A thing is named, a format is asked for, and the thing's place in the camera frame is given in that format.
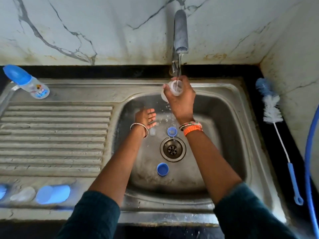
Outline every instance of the faucet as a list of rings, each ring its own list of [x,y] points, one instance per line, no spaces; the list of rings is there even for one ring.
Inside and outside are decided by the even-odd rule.
[[[174,18],[172,75],[177,76],[179,54],[188,53],[187,20],[184,10],[178,10]]]

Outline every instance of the blue brush handle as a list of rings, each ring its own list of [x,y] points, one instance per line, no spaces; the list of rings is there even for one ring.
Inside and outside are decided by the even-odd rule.
[[[299,189],[298,189],[298,185],[297,185],[297,181],[296,181],[296,177],[295,177],[295,171],[293,170],[293,164],[292,163],[288,163],[288,169],[289,169],[289,173],[290,173],[290,177],[291,177],[291,182],[293,183],[293,191],[295,192],[295,202],[297,205],[303,205],[303,199],[301,198],[300,194],[299,194]]]

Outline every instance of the blue bristles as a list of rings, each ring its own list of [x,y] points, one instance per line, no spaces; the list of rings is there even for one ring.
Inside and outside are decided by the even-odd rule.
[[[275,96],[276,95],[276,93],[273,92],[273,90],[272,90],[271,83],[266,78],[259,78],[256,81],[256,89],[263,96],[267,96],[267,95]]]

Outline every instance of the bracelet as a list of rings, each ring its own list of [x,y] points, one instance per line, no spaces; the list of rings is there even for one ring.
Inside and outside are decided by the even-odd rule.
[[[145,132],[146,132],[146,135],[145,135],[144,138],[147,138],[147,136],[148,136],[148,129],[147,129],[147,127],[146,127],[144,124],[141,124],[141,123],[138,123],[138,122],[134,122],[134,123],[131,125],[130,130],[132,130],[132,127],[133,127],[134,125],[141,125],[142,127],[144,127]]]
[[[188,126],[192,126],[192,125],[198,125],[202,128],[202,125],[200,124],[200,122],[186,122],[186,123],[180,125],[179,130],[183,131],[184,128],[186,128]]]
[[[202,126],[199,125],[190,125],[187,128],[184,129],[184,135],[186,136],[188,133],[195,131],[195,130],[200,130],[203,131]]]

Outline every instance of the teal shirt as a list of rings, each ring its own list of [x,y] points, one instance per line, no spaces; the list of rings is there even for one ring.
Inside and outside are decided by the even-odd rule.
[[[233,188],[216,205],[214,213],[226,239],[297,238],[245,183]],[[114,200],[100,192],[87,191],[57,239],[112,239],[119,217],[120,208]]]

